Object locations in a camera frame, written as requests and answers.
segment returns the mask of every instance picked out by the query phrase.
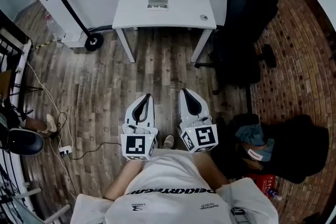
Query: black cable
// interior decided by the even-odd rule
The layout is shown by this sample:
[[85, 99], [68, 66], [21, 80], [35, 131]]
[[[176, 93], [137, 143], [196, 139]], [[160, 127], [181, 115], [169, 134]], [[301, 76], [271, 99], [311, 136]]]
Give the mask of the black cable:
[[73, 161], [77, 161], [77, 160], [79, 160], [79, 159], [82, 159], [87, 153], [90, 153], [90, 152], [96, 152], [98, 149], [100, 149], [100, 147], [101, 147], [103, 144], [111, 144], [111, 145], [119, 145], [119, 146], [121, 146], [121, 144], [119, 144], [119, 143], [102, 142], [96, 150], [94, 150], [94, 151], [86, 151], [80, 158], [72, 158], [69, 154], [68, 154], [68, 156], [69, 156], [69, 158], [70, 158], [71, 160], [73, 160]]
[[66, 169], [66, 170], [67, 170], [67, 172], [68, 172], [68, 175], [69, 175], [69, 178], [70, 178], [70, 181], [71, 181], [72, 187], [74, 188], [73, 190], [74, 190], [74, 192], [75, 192], [76, 196], [78, 196], [78, 193], [77, 193], [77, 191], [76, 191], [76, 189], [75, 189], [75, 186], [73, 185], [74, 183], [72, 182], [72, 179], [71, 179], [71, 176], [70, 176], [70, 173], [69, 173], [69, 170], [68, 170], [68, 166], [67, 166], [67, 164], [65, 163], [64, 157], [63, 157], [63, 156], [61, 156], [61, 157], [62, 157], [62, 160], [63, 160], [63, 162], [64, 162], [65, 169]]

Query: bare leg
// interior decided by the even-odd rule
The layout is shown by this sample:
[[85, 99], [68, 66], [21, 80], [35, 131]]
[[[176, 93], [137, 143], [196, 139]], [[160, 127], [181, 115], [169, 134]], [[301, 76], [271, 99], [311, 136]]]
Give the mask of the bare leg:
[[47, 124], [43, 121], [34, 120], [30, 117], [27, 117], [26, 128], [33, 131], [44, 131], [47, 128]]
[[125, 194], [130, 182], [141, 172], [143, 161], [128, 161], [122, 169], [120, 175], [111, 183], [103, 196], [111, 201], [117, 200]]
[[200, 175], [209, 184], [211, 189], [216, 190], [222, 185], [229, 184], [229, 181], [218, 169], [209, 153], [194, 153], [192, 156]]

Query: coat rack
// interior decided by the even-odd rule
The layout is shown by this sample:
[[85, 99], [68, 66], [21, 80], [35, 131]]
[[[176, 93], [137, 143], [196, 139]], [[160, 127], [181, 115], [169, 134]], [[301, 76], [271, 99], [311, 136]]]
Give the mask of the coat rack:
[[104, 41], [103, 36], [100, 33], [93, 33], [91, 34], [87, 28], [84, 26], [82, 21], [77, 16], [76, 12], [72, 9], [69, 2], [67, 0], [61, 0], [64, 4], [65, 8], [69, 11], [69, 13], [72, 15], [72, 17], [75, 19], [76, 23], [79, 25], [79, 27], [83, 30], [85, 35], [87, 35], [88, 39], [85, 42], [85, 48], [88, 51], [95, 51], [99, 49]]

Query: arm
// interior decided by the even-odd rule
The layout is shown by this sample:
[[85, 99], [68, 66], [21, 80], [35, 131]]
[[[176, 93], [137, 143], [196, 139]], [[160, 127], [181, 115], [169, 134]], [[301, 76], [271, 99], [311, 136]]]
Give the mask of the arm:
[[208, 153], [201, 152], [192, 155], [198, 172], [209, 184], [210, 188], [216, 190], [222, 185], [229, 184], [226, 177], [218, 169], [211, 156]]
[[128, 161], [120, 175], [114, 180], [103, 196], [104, 199], [115, 201], [123, 196], [129, 183], [141, 172], [143, 161]]

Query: electrical outlet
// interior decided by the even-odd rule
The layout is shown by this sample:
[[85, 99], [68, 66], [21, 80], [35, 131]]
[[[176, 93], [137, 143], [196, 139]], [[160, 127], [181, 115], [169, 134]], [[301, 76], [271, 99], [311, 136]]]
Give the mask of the electrical outlet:
[[66, 155], [72, 152], [71, 146], [64, 146], [59, 149], [59, 154]]

